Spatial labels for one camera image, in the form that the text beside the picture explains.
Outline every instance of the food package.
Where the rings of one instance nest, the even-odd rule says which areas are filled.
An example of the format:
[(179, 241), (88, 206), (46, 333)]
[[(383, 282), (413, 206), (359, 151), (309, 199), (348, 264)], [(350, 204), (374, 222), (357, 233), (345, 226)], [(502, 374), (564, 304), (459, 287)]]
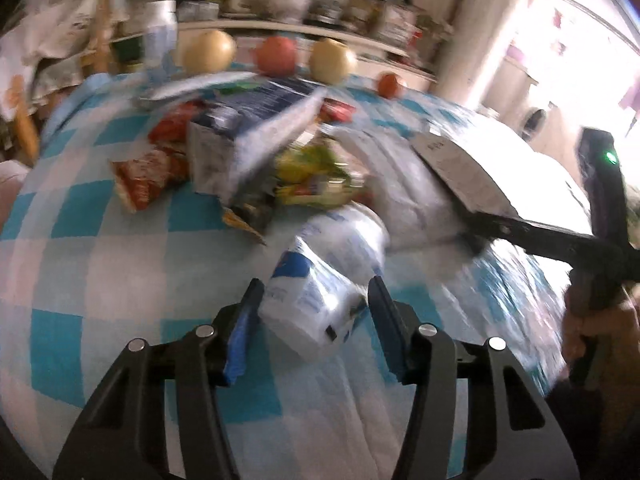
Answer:
[(229, 227), (247, 231), (264, 243), (264, 233), (276, 207), (277, 178), (268, 164), (245, 183), (225, 208), (222, 221)]
[(323, 123), (350, 123), (354, 111), (355, 106), (327, 97), (320, 108), (320, 120)]
[(267, 8), (274, 22), (302, 25), (311, 0), (268, 0)]
[(187, 141), (187, 126), (197, 113), (204, 110), (206, 104), (202, 100), (187, 101), (171, 108), (160, 122), (148, 133), (147, 139), (152, 144), (166, 145)]
[(369, 171), (335, 139), (319, 136), (294, 146), (276, 160), (280, 203), (333, 208), (363, 192)]
[(182, 2), (176, 12), (178, 22), (208, 22), (218, 19), (220, 6), (214, 2)]
[(370, 16), (371, 37), (406, 48), (415, 31), (415, 12), (402, 0), (387, 0)]
[(342, 15), (342, 26), (350, 32), (366, 35), (369, 17), (375, 8), (373, 0), (349, 0)]
[(302, 79), (273, 79), (210, 104), (188, 128), (194, 190), (227, 206), (243, 182), (314, 121), (325, 92)]
[(333, 354), (382, 273), (388, 235), (368, 208), (349, 205), (312, 218), (282, 255), (258, 314), (308, 361)]
[(132, 213), (146, 209), (169, 184), (189, 178), (183, 153), (156, 148), (141, 158), (111, 162), (115, 191)]

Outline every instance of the white plastic bag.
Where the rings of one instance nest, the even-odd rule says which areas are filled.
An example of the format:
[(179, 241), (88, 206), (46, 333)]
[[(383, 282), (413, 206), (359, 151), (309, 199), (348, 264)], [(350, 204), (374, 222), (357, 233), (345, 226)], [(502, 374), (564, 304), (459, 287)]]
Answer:
[(464, 231), (445, 187), (397, 132), (324, 130), (369, 168), (373, 209), (388, 229), (390, 249), (451, 240)]

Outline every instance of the red tomato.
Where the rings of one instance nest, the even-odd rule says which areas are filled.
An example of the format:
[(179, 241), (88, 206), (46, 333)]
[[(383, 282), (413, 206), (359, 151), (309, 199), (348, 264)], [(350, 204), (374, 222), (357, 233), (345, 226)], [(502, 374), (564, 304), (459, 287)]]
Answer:
[(385, 72), (378, 79), (378, 95), (385, 99), (400, 97), (405, 88), (404, 79), (393, 72)]
[(258, 70), (270, 77), (287, 77), (296, 73), (298, 47), (294, 40), (271, 36), (255, 51)]

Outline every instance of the blue label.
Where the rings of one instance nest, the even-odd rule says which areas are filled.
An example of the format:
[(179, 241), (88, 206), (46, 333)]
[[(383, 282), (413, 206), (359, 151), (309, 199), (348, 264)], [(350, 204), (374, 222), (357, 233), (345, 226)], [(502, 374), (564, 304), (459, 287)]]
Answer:
[(273, 271), (272, 278), (306, 278), (313, 263), (300, 253), (287, 251), (284, 253)]

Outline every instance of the bottle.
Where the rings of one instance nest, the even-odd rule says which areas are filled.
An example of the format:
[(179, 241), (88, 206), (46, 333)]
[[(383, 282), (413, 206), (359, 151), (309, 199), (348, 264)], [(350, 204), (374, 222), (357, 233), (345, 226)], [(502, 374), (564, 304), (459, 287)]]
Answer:
[(175, 1), (160, 0), (145, 6), (144, 65), (151, 86), (159, 86), (175, 73), (172, 57), (178, 38)]

